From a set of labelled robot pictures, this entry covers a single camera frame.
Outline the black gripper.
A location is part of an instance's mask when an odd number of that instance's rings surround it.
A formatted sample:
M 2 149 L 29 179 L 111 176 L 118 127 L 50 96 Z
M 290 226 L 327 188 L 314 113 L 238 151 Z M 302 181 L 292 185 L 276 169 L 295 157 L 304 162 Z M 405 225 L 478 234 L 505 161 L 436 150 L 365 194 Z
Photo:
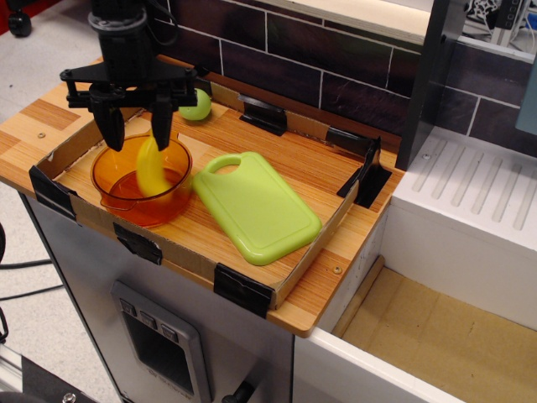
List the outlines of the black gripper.
M 94 27 L 103 62 L 60 73 L 71 108 L 93 114 L 107 146 L 121 151 L 125 139 L 120 107 L 145 107 L 159 151 L 169 147 L 173 112 L 197 104 L 194 70 L 171 65 L 154 55 L 144 25 Z

